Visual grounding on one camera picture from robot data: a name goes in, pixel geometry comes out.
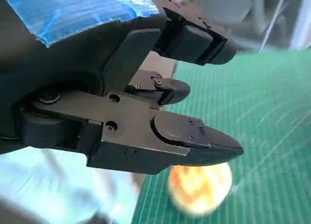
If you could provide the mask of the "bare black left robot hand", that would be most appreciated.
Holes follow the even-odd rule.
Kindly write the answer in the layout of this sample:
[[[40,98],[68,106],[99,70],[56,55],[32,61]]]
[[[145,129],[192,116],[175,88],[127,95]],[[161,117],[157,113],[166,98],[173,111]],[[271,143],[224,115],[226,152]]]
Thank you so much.
[[[88,167],[157,174],[243,154],[201,119],[162,111],[188,84],[140,69],[149,54],[204,66],[231,40],[171,0],[0,0],[0,152],[84,154]]]

